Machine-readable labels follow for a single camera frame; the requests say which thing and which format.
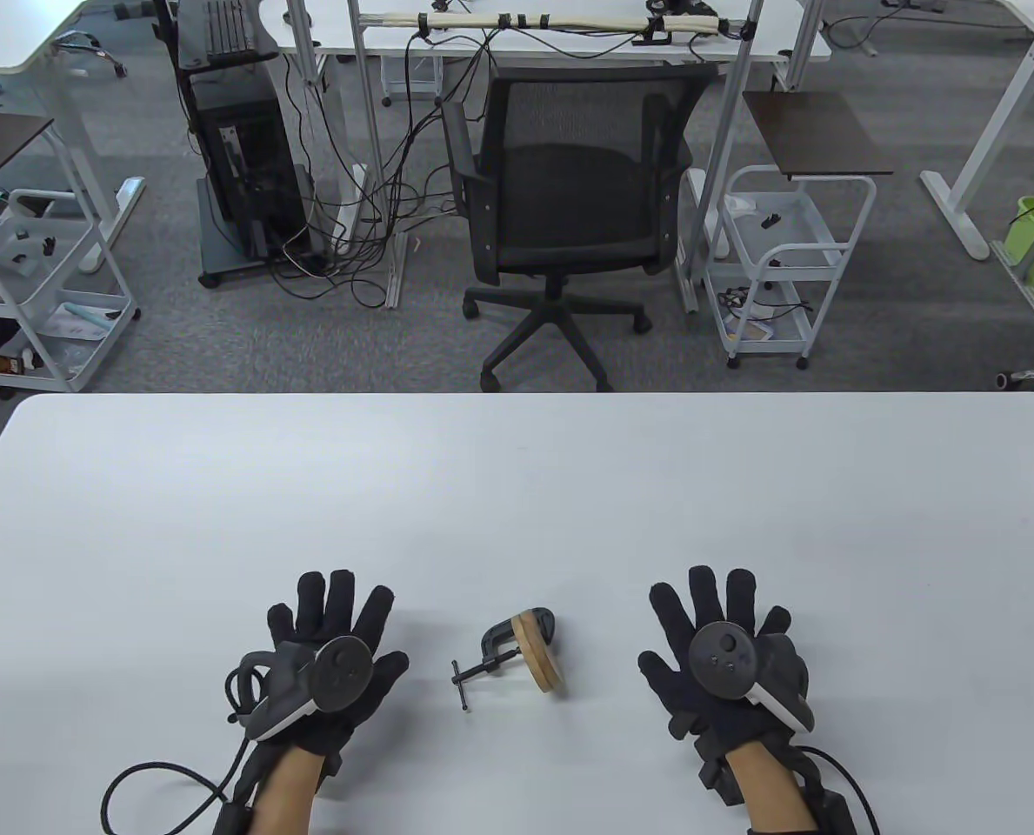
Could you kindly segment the person's right hand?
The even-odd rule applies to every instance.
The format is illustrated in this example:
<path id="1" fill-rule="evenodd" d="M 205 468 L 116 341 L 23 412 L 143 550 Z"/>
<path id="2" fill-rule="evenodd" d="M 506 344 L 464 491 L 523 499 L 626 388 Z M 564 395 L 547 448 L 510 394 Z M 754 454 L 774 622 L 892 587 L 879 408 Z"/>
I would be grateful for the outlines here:
<path id="1" fill-rule="evenodd" d="M 701 756 L 706 760 L 727 759 L 735 749 L 756 741 L 777 751 L 789 745 L 794 736 L 791 728 L 784 726 L 762 706 L 752 706 L 744 699 L 709 695 L 689 669 L 691 641 L 712 623 L 728 621 L 752 637 L 784 635 L 790 629 L 791 614 L 783 607 L 772 607 L 763 624 L 756 624 L 756 588 L 754 573 L 731 570 L 724 600 L 720 600 L 714 570 L 708 565 L 696 565 L 689 570 L 692 612 L 687 612 L 667 582 L 657 582 L 649 592 L 649 602 L 677 664 L 668 664 L 655 651 L 643 651 L 638 656 L 638 668 L 676 726 L 699 736 L 703 744 Z"/>

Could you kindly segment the person's left hand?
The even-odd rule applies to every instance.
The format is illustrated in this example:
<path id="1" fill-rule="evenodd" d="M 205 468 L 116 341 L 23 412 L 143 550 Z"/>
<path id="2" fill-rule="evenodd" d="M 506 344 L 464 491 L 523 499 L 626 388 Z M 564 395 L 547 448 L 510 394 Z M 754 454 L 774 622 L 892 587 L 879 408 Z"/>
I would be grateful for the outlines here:
<path id="1" fill-rule="evenodd" d="M 375 652 L 394 600 L 393 591 L 378 585 L 363 605 L 360 615 L 354 616 L 354 573 L 338 569 L 323 577 L 322 573 L 309 571 L 297 581 L 297 608 L 293 610 L 284 602 L 274 605 L 267 611 L 267 625 L 274 647 L 293 643 L 317 651 L 334 638 L 349 635 Z M 326 771 L 335 772 L 330 767 L 332 759 L 341 755 L 354 731 L 373 716 L 409 664 L 405 652 L 386 653 L 374 660 L 369 685 L 349 707 L 332 713 L 315 712 L 277 734 L 270 742 L 288 744 L 324 757 Z"/>

